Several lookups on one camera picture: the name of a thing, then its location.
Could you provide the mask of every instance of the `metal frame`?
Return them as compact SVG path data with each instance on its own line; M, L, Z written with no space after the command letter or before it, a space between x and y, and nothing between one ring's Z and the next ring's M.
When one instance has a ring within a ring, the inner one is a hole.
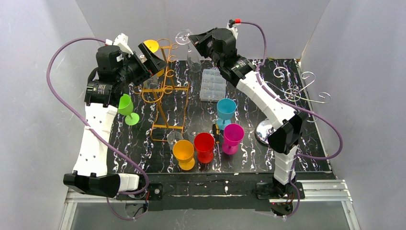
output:
M350 229L360 230L354 208L352 207L352 198L344 180L301 180L299 182L303 184L304 194L306 196L305 199L300 200L301 202L341 201ZM59 229L71 229L78 203L105 202L105 197L82 195L69 189L66 196L65 209ZM144 200L110 200L110 203L136 204L144 202ZM269 202L285 202L285 200L270 199Z

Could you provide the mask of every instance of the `white wall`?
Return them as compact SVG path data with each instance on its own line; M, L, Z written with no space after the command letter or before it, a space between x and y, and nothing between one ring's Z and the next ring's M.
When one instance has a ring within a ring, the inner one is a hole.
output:
M169 38L182 29L195 34L225 27L241 18L259 23L272 58L300 58L318 20L330 0L77 0L92 31L100 38L115 38L123 32L133 49L147 39ZM239 26L237 49L247 58L263 56L259 30ZM174 52L186 59L185 47Z
M0 222L2 229L59 227L83 124L51 94L45 71L65 42L94 36L74 0L0 1ZM84 114L97 42L73 45L51 72L60 95Z
M332 160L345 179L362 229L405 229L406 2L331 0L302 59L318 76L310 96L342 132L344 149ZM327 152L336 135L318 122Z

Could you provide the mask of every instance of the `clear wine glass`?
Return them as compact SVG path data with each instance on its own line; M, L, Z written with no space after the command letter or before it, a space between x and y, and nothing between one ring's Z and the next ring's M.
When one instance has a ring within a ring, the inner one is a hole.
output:
M190 30L182 30L176 35L175 41L179 45L186 45L186 44L188 45L188 55L187 55L186 60L188 62L189 69L192 72L200 72L200 70L202 69L202 64L200 63L200 58L196 54L196 52L192 51L192 49L190 47L189 36L192 34L193 33Z

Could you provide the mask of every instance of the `table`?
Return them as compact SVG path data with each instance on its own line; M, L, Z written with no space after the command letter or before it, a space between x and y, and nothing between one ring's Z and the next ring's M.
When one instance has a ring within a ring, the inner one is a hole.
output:
M175 71L175 84L190 84L189 95L179 92L165 95L162 99L163 110L166 112L167 121L170 125L183 122L183 109L186 97L189 97L187 105L186 125L199 124L210 130L216 121L216 103L201 102L199 98L200 85L203 69L213 68L210 61L202 63L202 71L193 73L188 69L186 61L176 61L171 63L171 68ZM278 67L287 68L291 75L288 78L276 78L273 70ZM296 62L293 59L266 60L265 66L261 68L261 75L265 81L270 82L271 88L285 98L281 90L286 90L296 84L302 88L300 74ZM124 122L124 116L118 114L112 127L110 144L118 148L132 160L137 162L147 173L183 173L179 168L177 160L169 148L167 142L152 141L149 133L156 117L156 105L145 103L141 95L135 94L137 89L131 85L127 93L131 95L134 102L134 112L140 115L140 122L135 126L128 126ZM254 129L265 115L256 105L242 92L235 89L231 84L227 84L226 97L234 99L237 103L235 116L232 123L241 125L245 130L245 136L236 154L228 156L214 150L214 159L209 164L198 163L196 158L195 167L186 173L272 173L274 172L275 157L273 150L261 145L256 139ZM295 102L298 106L309 109L306 101ZM161 133L162 138L171 130ZM220 148L223 143L220 137ZM300 140L298 152L312 156L325 156L321 140L317 132L315 123L307 122L303 137ZM137 173L138 171L124 159L109 150L107 154L107 167L110 173ZM327 161L315 161L308 158L299 158L295 166L296 171L331 171Z

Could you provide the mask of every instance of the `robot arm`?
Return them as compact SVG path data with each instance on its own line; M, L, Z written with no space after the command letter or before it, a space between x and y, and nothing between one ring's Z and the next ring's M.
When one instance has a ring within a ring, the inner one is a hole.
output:
M80 152L72 173L64 175L64 184L73 190L88 195L114 197L118 192L136 190L139 176L130 173L107 173L107 146L91 132L92 128L104 140L110 133L124 86L135 85L157 74L167 66L149 49L138 47L147 58L141 62L129 46L128 37L120 34L114 41L107 40L96 54L98 67L88 78L86 89L86 126L83 132Z
M223 78L247 95L271 121L276 130L268 137L268 143L275 151L273 185L275 192L282 196L290 189L290 171L292 182L295 182L295 172L291 168L307 114L296 112L293 108L277 102L261 88L253 64L237 54L236 25L240 22L230 20L226 28L214 28L203 34L190 35L189 39L200 55L211 58ZM268 89L278 97L273 90L269 87Z

